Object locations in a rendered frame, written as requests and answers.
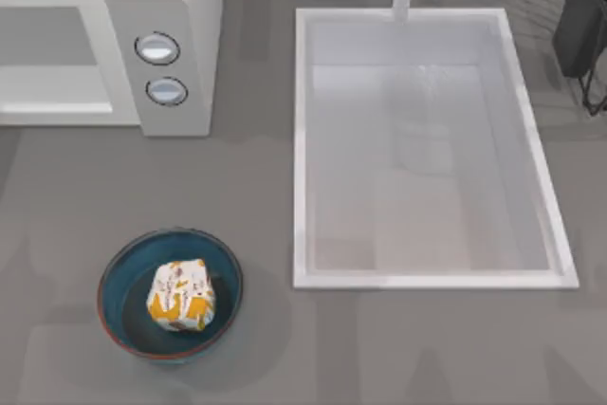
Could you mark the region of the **large microwave knob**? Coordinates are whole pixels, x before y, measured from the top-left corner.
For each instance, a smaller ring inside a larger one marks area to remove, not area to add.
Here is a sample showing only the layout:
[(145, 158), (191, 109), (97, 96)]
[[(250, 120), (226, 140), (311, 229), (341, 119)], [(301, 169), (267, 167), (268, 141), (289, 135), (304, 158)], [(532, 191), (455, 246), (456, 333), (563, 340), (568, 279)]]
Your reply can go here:
[(169, 65), (180, 56), (178, 42), (159, 31), (137, 37), (134, 49), (143, 62), (151, 65)]

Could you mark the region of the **white sink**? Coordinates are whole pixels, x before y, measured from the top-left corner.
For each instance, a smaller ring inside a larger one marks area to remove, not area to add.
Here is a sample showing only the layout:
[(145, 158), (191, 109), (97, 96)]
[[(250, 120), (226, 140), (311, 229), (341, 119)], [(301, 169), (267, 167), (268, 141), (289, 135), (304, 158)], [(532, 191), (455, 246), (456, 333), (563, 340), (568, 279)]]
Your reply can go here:
[(293, 285), (576, 289), (503, 9), (298, 9)]

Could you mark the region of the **pale microwave oven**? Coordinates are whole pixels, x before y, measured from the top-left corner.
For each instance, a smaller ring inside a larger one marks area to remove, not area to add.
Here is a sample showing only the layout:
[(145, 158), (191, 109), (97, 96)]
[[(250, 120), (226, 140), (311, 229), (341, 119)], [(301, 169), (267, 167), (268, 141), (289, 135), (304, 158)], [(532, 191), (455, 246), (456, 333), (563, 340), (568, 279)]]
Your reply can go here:
[[(148, 137), (211, 130), (223, 0), (0, 0), (0, 126), (137, 126)], [(169, 65), (143, 62), (137, 37), (179, 44)], [(188, 88), (161, 106), (147, 82)]]

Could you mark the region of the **small microwave knob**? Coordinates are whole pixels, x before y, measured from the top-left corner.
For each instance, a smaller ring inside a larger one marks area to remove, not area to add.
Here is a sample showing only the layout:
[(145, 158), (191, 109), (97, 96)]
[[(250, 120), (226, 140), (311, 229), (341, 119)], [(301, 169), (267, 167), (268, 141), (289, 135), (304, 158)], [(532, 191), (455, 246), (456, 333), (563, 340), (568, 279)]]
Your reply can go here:
[(178, 106), (189, 95), (187, 86), (177, 78), (163, 77), (146, 83), (148, 98), (161, 106)]

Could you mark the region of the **white and yellow packet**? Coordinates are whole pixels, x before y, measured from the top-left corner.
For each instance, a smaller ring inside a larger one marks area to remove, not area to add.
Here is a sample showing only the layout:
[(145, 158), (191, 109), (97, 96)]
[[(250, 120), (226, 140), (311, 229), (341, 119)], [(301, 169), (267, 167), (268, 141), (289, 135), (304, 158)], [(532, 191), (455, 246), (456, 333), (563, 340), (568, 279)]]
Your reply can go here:
[(146, 307), (152, 320), (172, 332), (201, 332), (215, 317), (216, 295), (201, 258), (161, 265), (154, 275)]

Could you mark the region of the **dark blue bowl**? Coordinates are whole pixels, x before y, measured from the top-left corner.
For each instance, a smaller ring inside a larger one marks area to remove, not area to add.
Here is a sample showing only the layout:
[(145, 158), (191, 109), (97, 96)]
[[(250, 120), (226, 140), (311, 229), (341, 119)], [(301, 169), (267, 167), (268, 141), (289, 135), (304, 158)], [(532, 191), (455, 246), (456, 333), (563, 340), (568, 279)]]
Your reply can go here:
[[(175, 260), (202, 259), (216, 296), (216, 313), (201, 332), (167, 331), (146, 305), (157, 269)], [(203, 230), (172, 228), (147, 232), (125, 245), (108, 263), (97, 292), (105, 333), (135, 357), (183, 364), (207, 354), (229, 331), (245, 290), (241, 265), (232, 250)]]

